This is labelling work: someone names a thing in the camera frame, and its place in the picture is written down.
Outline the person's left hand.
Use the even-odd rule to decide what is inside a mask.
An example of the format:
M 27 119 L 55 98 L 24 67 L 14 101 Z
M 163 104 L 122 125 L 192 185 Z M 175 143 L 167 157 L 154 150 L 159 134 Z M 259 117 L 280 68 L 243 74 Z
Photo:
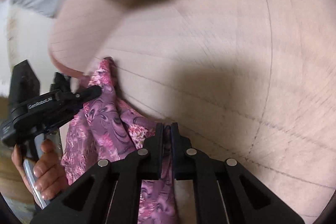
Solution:
M 66 172 L 64 167 L 60 164 L 60 160 L 55 151 L 55 145 L 52 141 L 49 139 L 44 140 L 41 144 L 41 150 L 43 155 L 33 169 L 33 173 L 37 177 L 37 182 L 34 184 L 33 188 L 31 188 L 29 181 L 27 180 L 22 164 L 23 159 L 21 150 L 18 145 L 14 147 L 11 154 L 11 160 L 31 194 L 33 194 L 33 189 L 36 189 L 41 193 L 44 200 L 52 200 L 60 192 L 66 190 L 69 187 L 69 184 Z

